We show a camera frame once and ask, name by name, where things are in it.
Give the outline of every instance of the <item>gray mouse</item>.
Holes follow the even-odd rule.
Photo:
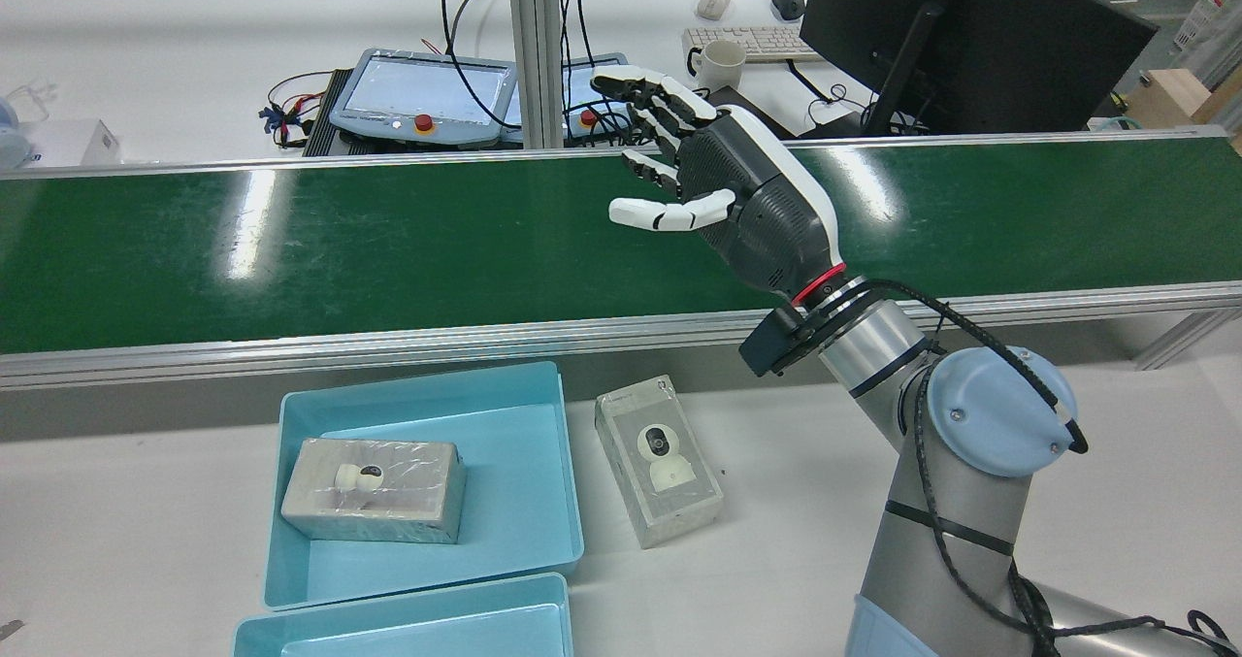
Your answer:
[[[794,21],[806,11],[806,0],[773,0],[773,10],[781,20]]]

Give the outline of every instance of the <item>security camera box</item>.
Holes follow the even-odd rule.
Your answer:
[[[724,494],[668,375],[599,396],[595,430],[640,546],[652,548],[719,515]]]
[[[448,442],[307,438],[281,515],[320,540],[457,543],[465,489]]]
[[[120,144],[98,118],[67,122],[20,123],[17,130],[30,140],[24,170],[45,166],[111,166],[120,163]]]

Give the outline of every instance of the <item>red ring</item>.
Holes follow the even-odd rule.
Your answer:
[[[837,276],[837,273],[841,273],[841,272],[845,272],[845,271],[846,271],[845,262],[838,263],[838,265],[836,265],[836,267],[830,268],[828,271],[826,271],[823,273],[822,277],[817,277],[817,279],[812,281],[810,284],[807,284],[806,288],[804,288],[802,291],[800,291],[800,293],[797,296],[794,296],[792,303],[794,304],[801,304],[802,299],[806,298],[806,296],[811,294],[811,291],[815,291],[815,289],[820,288],[821,286],[823,286],[823,282],[831,279],[831,277],[835,277],[835,276]]]

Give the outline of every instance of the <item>light blue plastic bin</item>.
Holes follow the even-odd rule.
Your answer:
[[[452,441],[466,463],[456,544],[310,540],[281,517],[302,440]],[[550,361],[289,392],[263,602],[277,611],[466,581],[571,573],[582,525]]]
[[[233,657],[573,657],[560,575],[453,586],[247,618]]]

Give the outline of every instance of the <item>plastic wrap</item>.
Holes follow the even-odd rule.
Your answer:
[[[281,515],[314,539],[457,543],[465,487],[452,443],[307,438]]]
[[[724,494],[668,375],[599,396],[595,428],[638,545],[651,548],[715,520]]]

